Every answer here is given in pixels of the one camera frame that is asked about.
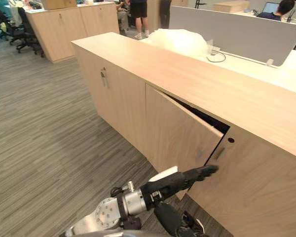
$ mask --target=cabinet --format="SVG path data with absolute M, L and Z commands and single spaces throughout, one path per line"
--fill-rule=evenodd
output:
M 95 36 L 106 32 L 119 34 L 116 7 L 113 4 L 98 7 L 82 7 L 81 15 L 87 36 Z
M 45 14 L 45 24 L 49 27 L 45 34 L 49 34 L 48 41 L 51 49 L 53 61 L 74 55 L 74 49 L 71 45 L 72 40 L 78 40 L 86 37 L 83 27 L 80 11 L 78 8 L 66 9 L 62 11 L 50 11 Z
M 98 114 L 145 155 L 145 83 L 88 51 L 76 54 Z
M 187 0 L 172 0 L 171 6 L 184 6 L 187 7 Z
M 46 57 L 53 63 L 74 57 L 71 41 L 118 30 L 114 3 L 27 12 Z
M 146 86 L 148 160 L 161 172 L 174 165 L 179 171 L 203 166 L 222 133 L 176 101 Z
M 188 192 L 235 236 L 296 236 L 296 157 L 231 127 Z
M 100 115 L 158 171 L 217 164 L 188 192 L 202 208 L 235 236 L 296 237 L 296 93 L 113 33 L 74 46 Z

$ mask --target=black shorts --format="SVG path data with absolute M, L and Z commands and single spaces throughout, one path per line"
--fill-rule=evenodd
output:
M 130 12 L 135 18 L 147 17 L 147 2 L 131 2 Z

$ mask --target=desk partition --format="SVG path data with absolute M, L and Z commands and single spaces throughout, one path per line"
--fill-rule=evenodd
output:
M 171 7 L 170 29 L 214 40 L 222 51 L 280 66 L 296 45 L 296 25 L 187 7 Z

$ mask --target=laptop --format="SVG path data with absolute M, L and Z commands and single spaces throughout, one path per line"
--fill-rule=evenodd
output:
M 269 2 L 269 1 L 268 1 L 268 2 L 265 4 L 265 6 L 264 6 L 262 12 L 269 12 L 269 13 L 276 12 L 278 6 L 279 6 L 279 3 Z

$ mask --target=robotic hand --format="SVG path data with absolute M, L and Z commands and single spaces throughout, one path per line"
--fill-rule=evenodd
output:
M 108 230 L 140 230 L 140 219 L 135 216 L 155 208 L 154 213 L 158 220 L 172 236 L 205 237 L 202 235 L 203 227 L 198 220 L 194 220 L 187 212 L 181 220 L 178 212 L 163 201 L 181 190 L 190 188 L 194 182 L 203 181 L 217 170 L 217 166 L 207 165 L 181 173 L 174 166 L 152 177 L 137 190 L 134 190 L 131 181 L 125 187 L 113 188 L 111 197 L 101 201 L 95 211 L 60 236 L 85 236 L 84 234 L 103 233 Z

